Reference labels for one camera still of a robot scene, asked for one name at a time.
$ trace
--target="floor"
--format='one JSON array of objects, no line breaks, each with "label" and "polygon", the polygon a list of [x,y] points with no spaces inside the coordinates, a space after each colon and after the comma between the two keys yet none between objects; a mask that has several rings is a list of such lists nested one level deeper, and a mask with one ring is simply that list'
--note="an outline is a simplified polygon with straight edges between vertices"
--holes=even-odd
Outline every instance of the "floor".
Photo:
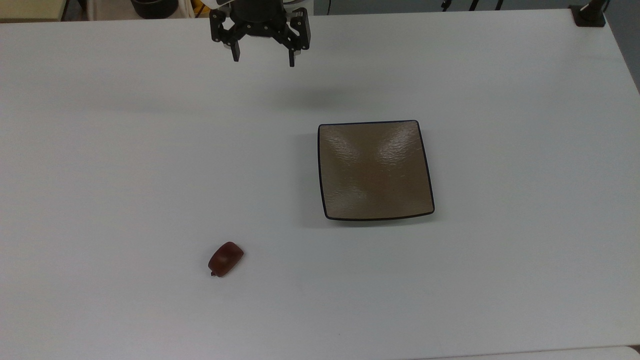
[{"label": "floor", "polygon": [[[504,0],[503,10],[566,8],[586,4],[588,0]],[[468,11],[472,0],[452,0],[448,11]],[[493,10],[497,0],[480,0],[476,11]],[[439,12],[441,0],[315,0],[316,15],[361,13]],[[640,0],[612,0],[607,20],[627,62],[631,76],[640,89]],[[70,0],[65,20],[86,20],[76,0]]]}]

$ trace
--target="metal stand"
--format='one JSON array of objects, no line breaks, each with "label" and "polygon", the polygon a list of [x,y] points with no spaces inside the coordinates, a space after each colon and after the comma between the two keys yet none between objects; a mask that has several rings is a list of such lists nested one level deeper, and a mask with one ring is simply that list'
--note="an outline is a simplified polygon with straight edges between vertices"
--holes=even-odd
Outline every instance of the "metal stand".
[{"label": "metal stand", "polygon": [[602,28],[607,23],[602,13],[602,5],[606,0],[591,0],[587,5],[571,5],[573,21],[580,27]]}]

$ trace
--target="brown plate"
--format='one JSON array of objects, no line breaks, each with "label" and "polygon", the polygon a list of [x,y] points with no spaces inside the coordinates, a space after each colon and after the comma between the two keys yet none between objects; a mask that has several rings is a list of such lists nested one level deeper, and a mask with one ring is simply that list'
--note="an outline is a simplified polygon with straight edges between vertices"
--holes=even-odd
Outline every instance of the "brown plate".
[{"label": "brown plate", "polygon": [[329,219],[390,220],[434,210],[415,120],[320,125],[318,167]]}]

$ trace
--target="cable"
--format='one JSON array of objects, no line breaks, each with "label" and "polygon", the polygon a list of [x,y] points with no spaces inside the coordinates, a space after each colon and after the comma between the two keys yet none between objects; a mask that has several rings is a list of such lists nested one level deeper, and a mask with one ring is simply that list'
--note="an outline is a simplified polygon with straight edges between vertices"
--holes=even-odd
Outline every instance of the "cable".
[{"label": "cable", "polygon": [[198,11],[198,15],[196,15],[196,19],[200,16],[200,14],[202,13],[202,10],[204,10],[204,4],[202,4],[202,7]]}]

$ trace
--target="table surface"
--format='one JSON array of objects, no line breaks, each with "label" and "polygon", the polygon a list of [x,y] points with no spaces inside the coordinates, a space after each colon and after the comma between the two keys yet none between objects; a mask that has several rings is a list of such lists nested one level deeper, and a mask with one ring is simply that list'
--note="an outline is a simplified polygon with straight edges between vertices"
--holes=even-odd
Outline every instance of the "table surface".
[{"label": "table surface", "polygon": [[[310,24],[293,69],[262,38],[234,63],[206,19],[0,25],[0,357],[640,343],[640,96],[608,26]],[[325,219],[318,125],[406,119],[435,213]],[[226,241],[246,255],[212,278]]]},{"label": "table surface", "polygon": [[67,0],[0,0],[0,22],[60,21]]}]

